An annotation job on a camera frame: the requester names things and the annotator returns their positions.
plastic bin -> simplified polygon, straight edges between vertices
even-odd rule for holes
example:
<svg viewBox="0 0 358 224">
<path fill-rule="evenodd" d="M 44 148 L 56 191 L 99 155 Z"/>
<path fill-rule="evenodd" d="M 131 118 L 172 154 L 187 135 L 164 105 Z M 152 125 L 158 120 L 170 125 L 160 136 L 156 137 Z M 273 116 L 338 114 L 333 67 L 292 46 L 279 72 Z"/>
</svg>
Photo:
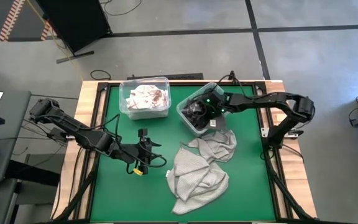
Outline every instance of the plastic bin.
<svg viewBox="0 0 358 224">
<path fill-rule="evenodd" d="M 197 130 L 185 117 L 185 115 L 183 115 L 183 113 L 181 112 L 181 110 L 186 106 L 186 103 L 188 100 L 204 93 L 207 89 L 210 88 L 214 88 L 214 86 L 216 86 L 216 83 L 208 83 L 205 86 L 201 87 L 199 90 L 195 91 L 193 94 L 191 94 L 189 97 L 187 97 L 186 99 L 184 99 L 182 102 L 178 103 L 177 105 L 177 112 L 179 113 L 179 116 L 181 118 L 181 120 L 184 122 L 184 124 L 187 126 L 187 128 L 196 136 L 200 136 L 202 134 L 204 134 L 206 131 L 208 131 L 208 128 L 204 128 L 202 130 Z M 224 90 L 218 85 L 215 88 L 215 91 L 217 91 L 219 94 L 224 93 Z"/>
<path fill-rule="evenodd" d="M 135 90 L 140 85 L 155 85 L 167 94 L 167 106 L 151 109 L 129 109 L 126 99 L 129 98 L 131 90 Z M 128 115 L 129 119 L 150 119 L 162 118 L 168 116 L 169 107 L 171 107 L 171 94 L 169 81 L 165 77 L 142 78 L 136 80 L 124 81 L 119 85 L 119 110 Z"/>
</svg>

gray towel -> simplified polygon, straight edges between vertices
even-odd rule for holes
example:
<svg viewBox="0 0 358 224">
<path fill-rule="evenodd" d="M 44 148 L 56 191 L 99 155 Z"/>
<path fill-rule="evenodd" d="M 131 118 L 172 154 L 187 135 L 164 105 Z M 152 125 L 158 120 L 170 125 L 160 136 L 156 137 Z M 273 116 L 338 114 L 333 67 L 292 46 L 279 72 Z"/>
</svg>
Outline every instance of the gray towel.
<svg viewBox="0 0 358 224">
<path fill-rule="evenodd" d="M 234 154 L 237 146 L 236 136 L 232 130 L 216 131 L 211 134 L 195 138 L 187 144 L 188 147 L 197 147 L 200 155 L 208 162 L 227 162 Z"/>
<path fill-rule="evenodd" d="M 172 212 L 182 215 L 200 208 L 225 192 L 229 176 L 215 163 L 180 148 L 167 175 L 168 186 L 178 198 Z"/>
</svg>

gray floor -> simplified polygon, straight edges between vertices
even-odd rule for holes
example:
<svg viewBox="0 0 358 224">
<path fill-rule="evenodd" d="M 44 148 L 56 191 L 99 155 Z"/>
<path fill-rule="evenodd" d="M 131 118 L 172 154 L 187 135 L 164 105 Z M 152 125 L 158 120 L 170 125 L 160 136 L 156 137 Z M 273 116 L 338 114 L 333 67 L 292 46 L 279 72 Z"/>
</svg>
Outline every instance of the gray floor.
<svg viewBox="0 0 358 224">
<path fill-rule="evenodd" d="M 116 0 L 107 9 L 120 13 L 137 2 Z M 258 27 L 358 24 L 358 1 L 252 0 L 252 5 Z M 132 13 L 109 17 L 109 23 L 113 32 L 250 27 L 241 0 L 143 0 Z M 271 78 L 284 80 L 287 91 L 316 103 L 316 116 L 304 128 L 300 144 L 318 216 L 358 223 L 358 129 L 347 120 L 358 95 L 358 30 L 261 33 L 260 38 Z M 230 70 L 241 79 L 263 79 L 252 34 L 103 39 L 87 50 L 95 55 L 75 60 L 75 70 L 69 62 L 55 63 L 64 55 L 53 41 L 0 43 L 0 90 L 78 97 L 78 75 L 90 80 L 94 69 L 107 70 L 116 80 L 195 72 L 219 78 Z M 74 113 L 75 100 L 59 101 Z M 16 152 L 27 146 L 31 154 L 54 153 L 59 147 L 19 141 Z M 42 210 L 47 220 L 50 209 Z M 33 211 L 22 212 L 21 220 L 26 213 Z"/>
</svg>

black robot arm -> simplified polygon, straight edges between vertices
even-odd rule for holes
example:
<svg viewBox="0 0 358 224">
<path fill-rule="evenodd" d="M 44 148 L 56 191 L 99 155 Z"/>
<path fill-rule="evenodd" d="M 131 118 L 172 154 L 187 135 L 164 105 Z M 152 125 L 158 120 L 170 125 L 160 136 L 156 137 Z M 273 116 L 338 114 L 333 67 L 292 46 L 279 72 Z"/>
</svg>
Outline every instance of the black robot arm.
<svg viewBox="0 0 358 224">
<path fill-rule="evenodd" d="M 141 171 L 141 174 L 147 174 L 148 167 L 156 167 L 150 165 L 153 159 L 162 158 L 160 155 L 152 153 L 152 146 L 160 145 L 145 137 L 146 129 L 138 131 L 139 142 L 137 144 L 121 144 L 121 136 L 107 130 L 91 128 L 79 122 L 61 110 L 57 101 L 49 98 L 39 100 L 34 105 L 30 110 L 30 120 L 34 123 L 53 123 L 64 130 L 67 135 L 74 136 L 75 141 L 84 149 L 96 151 L 112 159 L 122 160 L 127 164 L 139 162 L 138 170 Z"/>
<path fill-rule="evenodd" d="M 220 105 L 224 111 L 237 113 L 249 108 L 278 108 L 287 117 L 268 131 L 267 144 L 270 147 L 281 148 L 284 135 L 291 131 L 298 123 L 311 121 L 314 115 L 314 103 L 308 97 L 297 94 L 274 92 L 263 96 L 248 97 L 243 94 L 225 93 L 221 97 Z M 295 103 L 293 108 L 287 104 L 288 100 Z"/>
<path fill-rule="evenodd" d="M 293 108 L 287 104 L 288 100 L 295 102 Z M 218 93 L 214 88 L 189 100 L 182 113 L 195 128 L 204 129 L 212 119 L 226 112 L 238 113 L 251 108 L 278 108 L 287 115 L 279 125 L 269 128 L 265 138 L 269 147 L 279 149 L 287 132 L 298 123 L 311 121 L 314 116 L 313 101 L 301 95 L 275 92 L 262 96 L 245 96 L 238 93 Z"/>
</svg>

green tabletop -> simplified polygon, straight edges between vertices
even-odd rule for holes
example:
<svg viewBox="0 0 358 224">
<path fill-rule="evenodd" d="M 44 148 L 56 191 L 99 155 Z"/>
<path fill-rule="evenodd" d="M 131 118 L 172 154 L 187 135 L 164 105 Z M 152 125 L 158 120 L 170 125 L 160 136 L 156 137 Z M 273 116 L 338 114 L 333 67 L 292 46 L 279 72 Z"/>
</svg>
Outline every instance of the green tabletop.
<svg viewBox="0 0 358 224">
<path fill-rule="evenodd" d="M 237 149 L 233 158 L 218 162 L 228 173 L 229 188 L 210 204 L 184 215 L 173 214 L 175 197 L 168 188 L 165 174 L 173 165 L 180 142 L 194 138 L 180 120 L 176 106 L 200 86 L 171 86 L 172 105 L 166 118 L 131 121 L 122 114 L 118 134 L 122 143 L 136 143 L 137 130 L 147 128 L 148 137 L 162 147 L 153 152 L 163 155 L 167 165 L 149 168 L 149 174 L 126 174 L 126 164 L 101 156 L 91 211 L 92 222 L 196 222 L 196 221 L 274 221 L 272 196 L 265 162 L 260 159 L 262 142 L 256 110 L 226 117 L 234 131 Z M 225 91 L 241 93 L 238 86 L 223 86 Z M 244 87 L 252 95 L 250 86 Z M 119 89 L 113 86 L 107 107 L 107 120 L 119 113 Z M 106 126 L 114 132 L 115 123 Z M 153 164 L 161 162 L 156 159 Z"/>
</svg>

